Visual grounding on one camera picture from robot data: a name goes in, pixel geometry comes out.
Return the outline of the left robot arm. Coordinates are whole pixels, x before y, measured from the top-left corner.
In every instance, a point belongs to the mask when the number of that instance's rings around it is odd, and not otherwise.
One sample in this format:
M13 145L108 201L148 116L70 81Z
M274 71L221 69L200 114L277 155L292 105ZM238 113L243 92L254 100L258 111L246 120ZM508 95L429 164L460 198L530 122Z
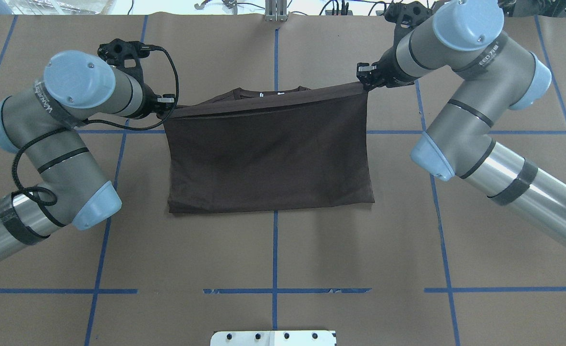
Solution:
M0 102L0 148L14 155L16 188L0 198L0 261L34 246L67 225L87 230L116 214L122 202L77 133L97 113L163 124L178 102L144 82L141 59L160 46L114 39L96 55L65 50L50 58L43 76Z

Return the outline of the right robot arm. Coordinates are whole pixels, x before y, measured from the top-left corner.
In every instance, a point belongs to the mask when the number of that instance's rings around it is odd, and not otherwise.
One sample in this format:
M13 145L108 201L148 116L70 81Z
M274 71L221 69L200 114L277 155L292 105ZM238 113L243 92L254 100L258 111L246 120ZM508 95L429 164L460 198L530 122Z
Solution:
M457 176L566 247L566 184L489 136L506 110L542 97L553 75L504 31L495 0L450 0L398 35L377 62L359 63L366 90L412 85L448 66L462 84L410 154L437 179Z

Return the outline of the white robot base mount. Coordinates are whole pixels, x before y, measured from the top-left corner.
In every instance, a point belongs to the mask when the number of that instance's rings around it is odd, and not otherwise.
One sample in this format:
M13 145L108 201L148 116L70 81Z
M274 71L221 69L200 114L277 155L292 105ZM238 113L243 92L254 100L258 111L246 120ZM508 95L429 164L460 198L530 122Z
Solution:
M329 330L219 331L211 346L336 346L336 332Z

